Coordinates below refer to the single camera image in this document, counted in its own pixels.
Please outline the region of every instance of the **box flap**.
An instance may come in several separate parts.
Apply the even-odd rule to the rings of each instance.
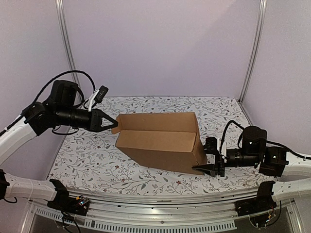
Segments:
[[[119,126],[112,129],[112,133],[118,133],[121,130],[199,132],[193,112],[121,114],[117,117],[117,121]]]
[[[122,130],[117,148],[192,152],[196,133]]]

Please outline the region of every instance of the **brown box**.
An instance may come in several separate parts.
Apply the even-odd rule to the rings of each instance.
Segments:
[[[207,163],[195,113],[121,114],[116,147],[138,164],[202,175],[193,166]]]

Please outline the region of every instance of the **floral tablecloth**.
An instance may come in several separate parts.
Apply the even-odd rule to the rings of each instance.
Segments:
[[[221,137],[226,123],[248,122],[234,98],[213,97],[113,97],[97,108],[116,118],[124,113],[195,112],[202,142]],[[228,148],[236,147],[241,131],[229,127]],[[69,135],[56,157],[49,178],[71,188],[136,195],[189,195],[257,187],[269,177],[252,167],[226,168],[225,177],[190,175],[142,167],[115,148],[118,137],[111,131],[80,130]]]

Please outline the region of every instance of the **open cardboard box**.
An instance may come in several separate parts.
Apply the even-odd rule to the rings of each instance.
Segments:
[[[202,175],[207,163],[195,113],[121,114],[116,147],[139,165]]]

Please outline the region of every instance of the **ventilation grille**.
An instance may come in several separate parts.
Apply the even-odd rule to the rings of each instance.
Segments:
[[[36,207],[36,214],[52,219],[61,221],[62,214],[56,210],[45,209]],[[224,221],[221,223],[212,223],[195,226],[169,226],[169,227],[155,227],[155,226],[133,226],[125,224],[111,224],[107,222],[85,219],[84,228],[94,229],[102,232],[110,233],[216,233],[229,230],[235,230],[236,226],[233,220]]]

